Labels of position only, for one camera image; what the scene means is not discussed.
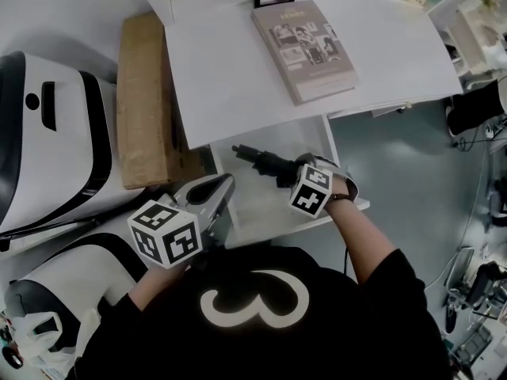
wire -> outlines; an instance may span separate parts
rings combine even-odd
[[[345,248],[345,262],[343,267],[343,274],[347,275],[347,265],[349,264],[349,248]]]
[[[461,237],[461,242],[459,243],[458,247],[456,248],[456,251],[454,252],[454,254],[451,256],[451,259],[449,259],[449,262],[447,262],[444,269],[442,269],[442,272],[438,275],[438,277],[436,279],[434,279],[428,286],[425,287],[425,290],[428,290],[431,286],[436,284],[442,278],[444,273],[447,271],[447,268],[449,267],[449,265],[454,261],[455,258],[457,258],[459,251],[461,250],[461,245],[463,244],[463,241],[465,240],[465,237],[467,236],[468,227],[470,226],[472,218],[474,217],[474,211],[475,211],[475,206],[477,205],[478,194],[481,191],[482,173],[484,172],[484,161],[486,160],[486,154],[487,154],[487,146],[484,147],[484,153],[482,155],[481,171],[478,175],[477,191],[475,192],[474,205],[472,206],[472,210],[470,212],[470,215],[468,216],[468,221],[465,226],[465,231],[463,232],[463,236]]]
[[[507,138],[499,138],[499,139],[479,139],[477,141],[462,141],[460,140],[459,142],[454,142],[452,144],[452,147],[453,148],[457,148],[459,145],[463,145],[463,144],[466,144],[466,143],[495,143],[497,141],[507,141]]]
[[[490,320],[497,320],[498,317],[495,317],[494,315],[489,315],[487,313],[478,313],[477,311],[472,310],[472,314],[479,315],[480,317],[489,318]]]
[[[477,139],[477,135],[478,135],[478,130],[479,130],[480,126],[477,127],[477,129],[475,130],[475,135],[474,135],[474,138],[471,140],[471,141],[465,141],[465,138],[460,138],[458,142],[455,142],[454,143],[454,147],[459,151],[459,152],[470,152],[471,149],[474,147],[474,144],[477,143],[478,141],[476,141]]]

white table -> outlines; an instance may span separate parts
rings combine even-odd
[[[166,26],[177,100],[189,146],[210,144],[232,173],[234,224],[226,245],[295,233],[324,222],[291,212],[288,192],[234,157],[244,144],[294,159],[314,152],[339,163],[328,115],[344,116],[461,93],[433,23],[399,0],[315,0],[360,77],[353,91],[294,106],[250,15],[251,0],[149,0]],[[363,199],[360,209],[369,207]]]
[[[166,27],[190,147],[291,120],[462,92],[444,44],[422,10],[395,0],[315,1],[353,61],[360,86],[298,107],[250,19],[249,3],[175,17]]]

book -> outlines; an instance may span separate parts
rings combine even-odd
[[[252,18],[295,105],[359,85],[349,56],[314,2],[261,7]]]

floor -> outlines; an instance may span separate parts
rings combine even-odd
[[[373,118],[368,112],[331,121],[341,165],[355,177],[361,197],[372,203],[366,214],[406,254],[427,285],[460,243],[481,249],[486,240],[490,157],[483,143],[467,153],[452,148],[444,109],[443,101],[435,101],[403,114]],[[473,139],[474,131],[463,135]],[[476,196],[477,207],[463,238]],[[321,266],[343,270],[345,245],[332,224],[283,237],[276,244],[301,247]],[[426,291],[429,311],[441,328],[446,276]],[[468,314],[461,314],[448,339],[460,344],[470,326]]]

black t-shirt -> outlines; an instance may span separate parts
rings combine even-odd
[[[218,252],[142,313],[123,298],[68,378],[450,379],[424,287],[399,250],[363,286],[301,249]]]

